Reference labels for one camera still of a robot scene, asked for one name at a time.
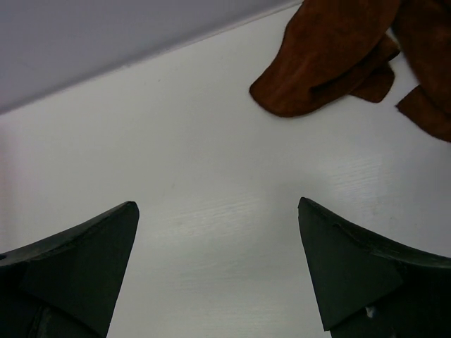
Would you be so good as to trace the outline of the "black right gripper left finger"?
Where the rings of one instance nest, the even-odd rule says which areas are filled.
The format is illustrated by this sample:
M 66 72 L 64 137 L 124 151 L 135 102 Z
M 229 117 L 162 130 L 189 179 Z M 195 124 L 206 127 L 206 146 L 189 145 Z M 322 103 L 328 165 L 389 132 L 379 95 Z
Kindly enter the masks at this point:
M 2 337 L 106 337 L 137 232 L 134 201 L 1 254 Z

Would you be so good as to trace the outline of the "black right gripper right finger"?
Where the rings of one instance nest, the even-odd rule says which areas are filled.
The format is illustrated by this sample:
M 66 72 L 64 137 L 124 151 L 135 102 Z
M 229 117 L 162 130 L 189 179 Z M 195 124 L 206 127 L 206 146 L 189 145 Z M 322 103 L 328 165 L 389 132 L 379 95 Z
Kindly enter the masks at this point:
M 355 225 L 308 198 L 299 232 L 332 337 L 449 337 L 450 259 Z

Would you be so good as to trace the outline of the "brown microfibre towel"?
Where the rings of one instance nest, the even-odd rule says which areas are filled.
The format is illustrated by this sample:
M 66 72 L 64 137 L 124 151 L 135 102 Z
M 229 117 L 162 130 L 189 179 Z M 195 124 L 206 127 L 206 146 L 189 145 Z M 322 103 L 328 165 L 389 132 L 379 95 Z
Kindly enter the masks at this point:
M 399 54 L 418 84 L 398 111 L 449 141 L 449 1 L 304 1 L 249 93 L 282 118 L 312 113 L 347 95 L 378 103 L 394 82 L 390 61 Z

